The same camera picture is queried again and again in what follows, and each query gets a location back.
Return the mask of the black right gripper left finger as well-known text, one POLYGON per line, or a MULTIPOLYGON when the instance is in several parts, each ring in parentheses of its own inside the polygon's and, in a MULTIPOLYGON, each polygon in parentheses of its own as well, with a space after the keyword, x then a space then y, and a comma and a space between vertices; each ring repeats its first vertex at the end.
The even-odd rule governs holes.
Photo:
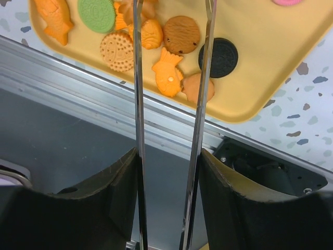
POLYGON ((133 228, 137 163, 133 148, 56 194, 1 187, 1 249, 125 249, 133 228))

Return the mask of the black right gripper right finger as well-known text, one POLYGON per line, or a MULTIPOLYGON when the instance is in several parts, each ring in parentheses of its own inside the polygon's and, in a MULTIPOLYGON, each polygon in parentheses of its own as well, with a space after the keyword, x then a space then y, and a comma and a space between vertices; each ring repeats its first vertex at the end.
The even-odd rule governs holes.
POLYGON ((210 249, 332 249, 332 192, 296 197, 200 155, 199 184, 210 249))

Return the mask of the metal tongs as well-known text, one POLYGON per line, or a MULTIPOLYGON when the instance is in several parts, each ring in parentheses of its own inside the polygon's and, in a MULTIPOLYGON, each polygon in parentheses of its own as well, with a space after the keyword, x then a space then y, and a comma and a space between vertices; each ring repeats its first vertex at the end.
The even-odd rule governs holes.
MULTIPOLYGON (((135 86, 135 128, 136 143, 139 155, 138 177, 138 214, 139 214, 139 245, 141 249, 148 248, 147 215, 145 199, 144 163, 144 100, 143 100, 143 72, 142 72, 142 41, 141 41, 141 12, 143 1, 133 2, 134 23, 134 86, 135 86)), ((200 88, 197 101, 193 141, 187 179, 186 201, 184 209, 183 226, 181 232, 180 249, 190 249, 193 238, 197 188, 199 179, 199 156, 201 154, 203 129, 206 115, 206 104, 210 80, 211 58, 214 41, 214 26, 217 2, 206 1, 207 25, 204 43, 202 68, 200 75, 200 88)))

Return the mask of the swirl butter cookie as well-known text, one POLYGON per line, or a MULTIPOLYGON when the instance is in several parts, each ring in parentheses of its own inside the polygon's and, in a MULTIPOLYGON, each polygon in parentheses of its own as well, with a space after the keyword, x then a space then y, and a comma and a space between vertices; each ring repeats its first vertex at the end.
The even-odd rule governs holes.
MULTIPOLYGON (((155 5, 158 4, 159 1, 155 0, 144 0, 142 11, 141 11, 141 21, 144 23, 148 19, 153 19, 156 15, 155 5)), ((130 24, 133 24, 133 1, 118 1, 114 2, 113 6, 116 11, 116 23, 115 30, 122 30, 127 28, 130 24)))

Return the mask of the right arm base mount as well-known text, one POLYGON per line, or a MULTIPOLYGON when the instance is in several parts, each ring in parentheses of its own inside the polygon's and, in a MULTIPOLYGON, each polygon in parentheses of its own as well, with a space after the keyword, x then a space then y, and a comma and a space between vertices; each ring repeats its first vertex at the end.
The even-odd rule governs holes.
POLYGON ((323 175, 226 138, 213 155, 226 166, 272 190, 296 197, 327 186, 323 175))

